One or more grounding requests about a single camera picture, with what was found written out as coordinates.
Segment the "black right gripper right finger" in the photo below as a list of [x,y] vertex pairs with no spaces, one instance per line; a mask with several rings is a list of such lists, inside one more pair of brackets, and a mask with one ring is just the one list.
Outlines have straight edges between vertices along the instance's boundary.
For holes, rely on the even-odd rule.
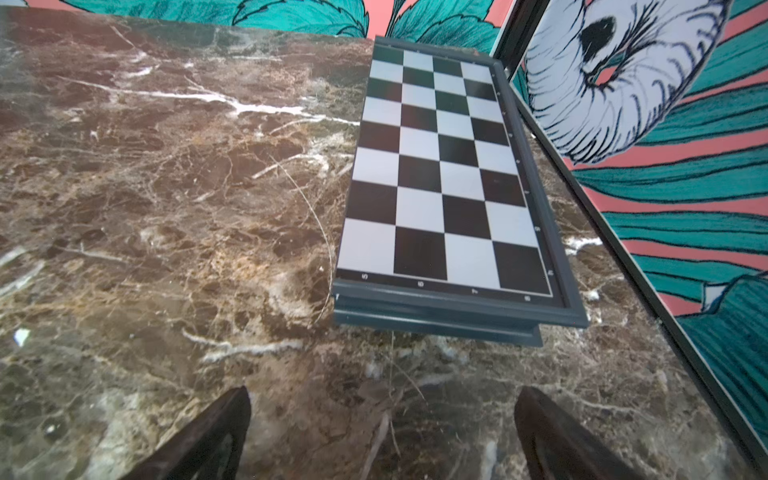
[[537,388],[521,389],[514,420],[532,479],[642,477]]

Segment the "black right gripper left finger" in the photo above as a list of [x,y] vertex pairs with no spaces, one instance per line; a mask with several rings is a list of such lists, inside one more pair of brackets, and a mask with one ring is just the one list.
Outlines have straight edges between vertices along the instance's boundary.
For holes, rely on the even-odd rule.
[[126,479],[234,479],[251,420],[246,387],[223,393]]

